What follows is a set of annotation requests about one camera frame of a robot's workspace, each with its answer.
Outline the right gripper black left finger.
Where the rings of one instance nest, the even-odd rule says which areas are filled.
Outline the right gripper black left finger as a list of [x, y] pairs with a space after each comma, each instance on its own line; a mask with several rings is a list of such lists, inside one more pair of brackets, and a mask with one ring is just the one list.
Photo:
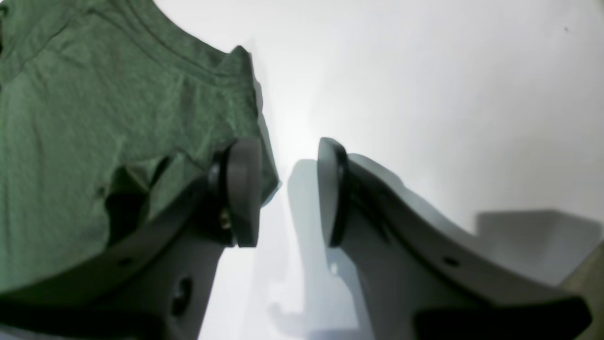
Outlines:
[[219, 151], [153, 221], [61, 275], [1, 296], [1, 338], [196, 340], [219, 259], [259, 237], [262, 144]]

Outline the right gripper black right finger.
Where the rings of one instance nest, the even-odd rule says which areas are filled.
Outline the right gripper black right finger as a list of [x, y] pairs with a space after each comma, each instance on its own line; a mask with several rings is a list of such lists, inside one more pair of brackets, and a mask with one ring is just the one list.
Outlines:
[[531, 280], [447, 237], [333, 138], [319, 142], [327, 247], [352, 261], [377, 340], [574, 340], [579, 294]]

